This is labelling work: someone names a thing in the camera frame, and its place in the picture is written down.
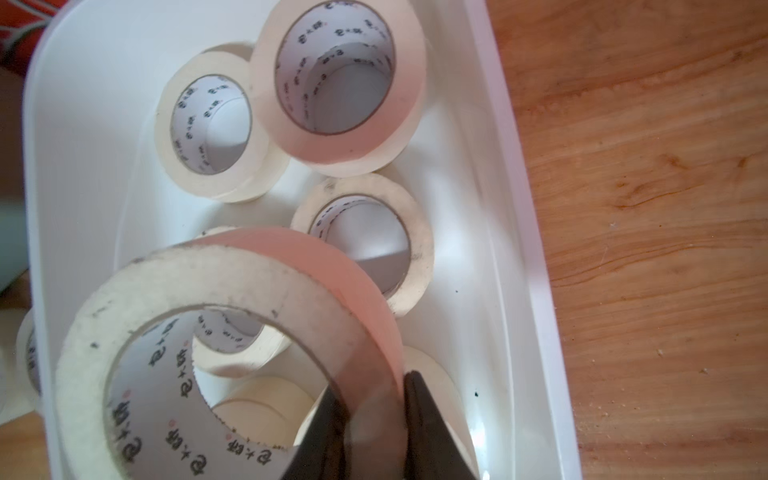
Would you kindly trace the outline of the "beige tape roll three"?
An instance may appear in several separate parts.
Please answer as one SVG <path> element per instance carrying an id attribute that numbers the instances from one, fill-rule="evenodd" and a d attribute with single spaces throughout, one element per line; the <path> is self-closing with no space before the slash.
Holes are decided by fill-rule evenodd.
<path id="1" fill-rule="evenodd" d="M 292 340 L 266 325 L 259 315 L 230 307 L 204 307 L 193 311 L 192 357 L 209 374 L 241 378 L 252 374 L 283 353 Z"/>

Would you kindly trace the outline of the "beige tape roll two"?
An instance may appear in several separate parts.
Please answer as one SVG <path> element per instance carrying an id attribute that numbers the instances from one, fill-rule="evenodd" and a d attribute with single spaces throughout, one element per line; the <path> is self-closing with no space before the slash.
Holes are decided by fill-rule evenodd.
<path id="1" fill-rule="evenodd" d="M 475 449 L 460 393 L 449 374 L 426 353 L 405 346 L 404 371 L 419 372 L 446 427 L 473 476 L 478 475 Z M 281 448 L 301 444 L 319 402 L 288 380 L 262 376 L 235 388 L 212 407 L 232 431 Z"/>

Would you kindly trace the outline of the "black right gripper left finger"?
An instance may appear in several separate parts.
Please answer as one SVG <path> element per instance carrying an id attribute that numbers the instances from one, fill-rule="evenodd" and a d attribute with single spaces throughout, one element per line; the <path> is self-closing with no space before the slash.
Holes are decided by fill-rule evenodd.
<path id="1" fill-rule="evenodd" d="M 350 415 L 331 388 L 318 408 L 283 479 L 342 480 L 348 478 L 346 427 Z"/>

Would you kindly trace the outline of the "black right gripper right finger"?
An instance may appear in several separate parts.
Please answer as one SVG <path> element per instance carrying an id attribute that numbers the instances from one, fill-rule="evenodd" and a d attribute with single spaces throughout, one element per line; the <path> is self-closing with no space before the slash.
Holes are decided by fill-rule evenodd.
<path id="1" fill-rule="evenodd" d="M 408 450 L 405 478 L 415 480 L 475 479 L 462 458 L 423 376 L 404 377 Z"/>

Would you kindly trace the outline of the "beige tape roll four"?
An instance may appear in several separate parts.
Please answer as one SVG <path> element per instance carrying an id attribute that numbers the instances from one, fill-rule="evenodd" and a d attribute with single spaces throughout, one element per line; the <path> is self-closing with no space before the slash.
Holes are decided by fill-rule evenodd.
<path id="1" fill-rule="evenodd" d="M 408 241 L 408 264 L 404 275 L 383 292 L 394 316 L 402 318 L 421 300 L 434 271 L 431 226 L 420 205 L 404 187 L 373 173 L 328 178 L 311 189 L 296 209 L 291 228 L 325 241 L 338 217 L 366 203 L 389 210 Z"/>

